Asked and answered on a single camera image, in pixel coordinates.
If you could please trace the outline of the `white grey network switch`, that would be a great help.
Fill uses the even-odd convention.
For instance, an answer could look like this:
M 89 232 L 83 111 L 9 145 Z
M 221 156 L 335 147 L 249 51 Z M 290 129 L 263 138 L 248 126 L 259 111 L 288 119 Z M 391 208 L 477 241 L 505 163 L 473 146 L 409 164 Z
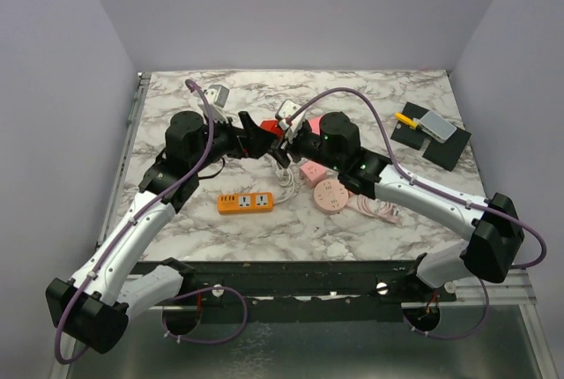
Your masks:
M 457 127 L 433 111 L 426 112 L 419 119 L 419 127 L 437 142 L 444 144 L 457 131 Z

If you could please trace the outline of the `pink cube socket adapter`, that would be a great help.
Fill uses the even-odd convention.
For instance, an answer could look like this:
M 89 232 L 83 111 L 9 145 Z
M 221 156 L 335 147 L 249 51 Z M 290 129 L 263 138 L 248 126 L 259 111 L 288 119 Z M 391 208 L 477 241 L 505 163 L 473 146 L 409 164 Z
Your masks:
M 306 161 L 300 166 L 300 178 L 307 187 L 313 189 L 327 178 L 327 168 L 314 161 Z

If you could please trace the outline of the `orange power strip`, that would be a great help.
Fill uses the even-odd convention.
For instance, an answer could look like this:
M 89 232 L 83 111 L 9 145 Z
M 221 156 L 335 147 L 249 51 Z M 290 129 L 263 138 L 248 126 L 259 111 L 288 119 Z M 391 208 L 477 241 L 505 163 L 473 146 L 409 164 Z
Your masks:
M 224 194 L 217 199 L 221 215 L 271 212 L 273 207 L 274 199 L 270 192 Z

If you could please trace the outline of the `black flat box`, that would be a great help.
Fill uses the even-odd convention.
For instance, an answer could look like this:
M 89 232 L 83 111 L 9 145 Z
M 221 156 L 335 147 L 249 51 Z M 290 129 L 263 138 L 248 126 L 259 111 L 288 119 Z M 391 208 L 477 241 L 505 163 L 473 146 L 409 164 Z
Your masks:
M 431 141 L 423 153 L 423 158 L 451 172 L 456 167 L 470 138 L 470 132 L 457 128 L 456 132 L 444 143 Z

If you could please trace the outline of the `round pink power strip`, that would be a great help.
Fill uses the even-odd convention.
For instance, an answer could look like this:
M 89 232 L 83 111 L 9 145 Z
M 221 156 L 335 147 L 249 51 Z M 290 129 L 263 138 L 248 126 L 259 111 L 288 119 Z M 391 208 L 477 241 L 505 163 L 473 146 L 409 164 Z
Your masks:
M 319 211 L 333 215 L 345 209 L 349 192 L 337 179 L 326 179 L 315 186 L 313 198 Z

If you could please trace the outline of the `pink triangular power strip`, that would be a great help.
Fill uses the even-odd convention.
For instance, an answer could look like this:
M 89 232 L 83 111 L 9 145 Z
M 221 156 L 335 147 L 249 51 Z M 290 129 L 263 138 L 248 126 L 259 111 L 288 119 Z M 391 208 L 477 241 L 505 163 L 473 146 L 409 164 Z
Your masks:
M 320 122 L 321 122 L 322 117 L 318 116 L 315 118 L 310 118 L 308 120 L 308 124 L 309 127 L 311 128 L 312 132 L 315 133 L 316 135 L 320 135 L 321 130 L 320 130 Z

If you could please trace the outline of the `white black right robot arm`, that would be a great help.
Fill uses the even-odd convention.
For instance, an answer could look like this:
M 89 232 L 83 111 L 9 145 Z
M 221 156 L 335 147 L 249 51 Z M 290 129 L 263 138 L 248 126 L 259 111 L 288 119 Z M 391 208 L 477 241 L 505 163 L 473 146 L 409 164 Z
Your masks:
M 510 198 L 491 199 L 461 194 L 426 179 L 406 178 L 390 158 L 362 147 L 360 130 L 347 115 L 323 115 L 319 132 L 308 122 L 293 122 L 287 130 L 278 121 L 263 121 L 274 136 L 273 156 L 284 165 L 306 159 L 334 170 L 352 193 L 389 202 L 433 220 L 457 234 L 461 241 L 447 249 L 417 257 L 405 278 L 404 289 L 423 301 L 445 283 L 475 276 L 501 283 L 523 243 L 523 230 L 515 224 Z

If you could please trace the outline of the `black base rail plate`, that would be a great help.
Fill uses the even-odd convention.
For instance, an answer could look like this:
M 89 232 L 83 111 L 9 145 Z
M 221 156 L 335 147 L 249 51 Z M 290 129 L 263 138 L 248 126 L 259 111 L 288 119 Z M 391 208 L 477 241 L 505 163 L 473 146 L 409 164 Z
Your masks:
M 209 286 L 235 290 L 165 302 L 165 318 L 184 323 L 313 323 L 377 320 L 399 322 L 405 307 L 424 307 L 432 298 L 452 302 L 440 288 L 404 284 L 412 261 L 187 262 L 178 263 L 182 293 Z

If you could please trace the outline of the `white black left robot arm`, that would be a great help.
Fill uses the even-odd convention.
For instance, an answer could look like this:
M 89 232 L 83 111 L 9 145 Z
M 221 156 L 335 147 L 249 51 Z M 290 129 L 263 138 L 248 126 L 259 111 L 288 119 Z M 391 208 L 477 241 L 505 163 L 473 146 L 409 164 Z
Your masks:
M 128 279 L 158 232 L 199 185 L 201 169 L 224 156 L 259 159 L 277 135 L 244 111 L 241 126 L 214 122 L 194 111 L 174 115 L 165 147 L 145 173 L 130 208 L 115 230 L 72 277 L 53 279 L 46 290 L 56 338 L 67 334 L 98 353 L 111 350 L 131 320 L 159 302 L 182 304 L 194 295 L 189 267 L 174 259 L 140 279 Z

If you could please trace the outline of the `aluminium frame rail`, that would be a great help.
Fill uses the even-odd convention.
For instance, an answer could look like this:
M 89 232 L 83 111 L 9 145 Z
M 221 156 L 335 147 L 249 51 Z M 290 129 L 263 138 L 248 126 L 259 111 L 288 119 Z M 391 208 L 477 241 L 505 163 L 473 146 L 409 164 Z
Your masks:
M 145 173 L 129 214 L 91 259 L 69 279 L 54 279 L 46 300 L 58 335 L 69 335 L 98 353 L 111 350 L 129 321 L 161 302 L 190 302 L 197 308 L 227 311 L 228 298 L 241 303 L 243 315 L 259 298 L 267 300 L 268 317 L 280 321 L 339 319 L 345 300 L 357 312 L 390 306 L 393 321 L 420 324 L 411 309 L 436 298 L 446 283 L 475 277 L 481 283 L 501 283 L 515 268 L 515 258 L 531 228 L 516 214 L 512 200 L 502 194 L 476 197 L 405 171 L 393 152 L 364 148 L 360 131 L 341 112 L 330 112 L 313 132 L 305 108 L 281 107 L 274 120 L 257 125 L 246 112 L 234 125 L 222 112 L 224 101 L 188 80 L 187 88 L 203 103 L 201 113 L 173 116 L 166 144 Z M 200 183 L 200 171 L 223 157 L 259 159 L 270 155 L 282 167 L 298 160 L 314 161 L 336 172 L 353 194 L 397 204 L 442 224 L 462 244 L 418 256 L 401 276 L 380 288 L 375 282 L 356 285 L 327 264 L 285 267 L 237 265 L 220 275 L 193 268 L 175 259 L 158 264 L 139 279 L 128 277 L 157 233 L 186 204 Z

